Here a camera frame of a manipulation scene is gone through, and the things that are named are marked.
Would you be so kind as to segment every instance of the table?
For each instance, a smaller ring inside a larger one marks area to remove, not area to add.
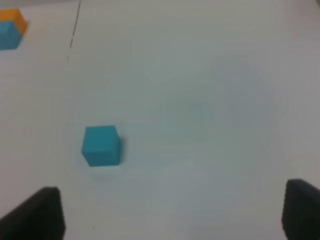
[[[66,240],[285,239],[285,184],[320,187],[314,0],[83,0],[22,7],[0,52],[0,216],[61,190]],[[90,168],[86,126],[116,125]]]

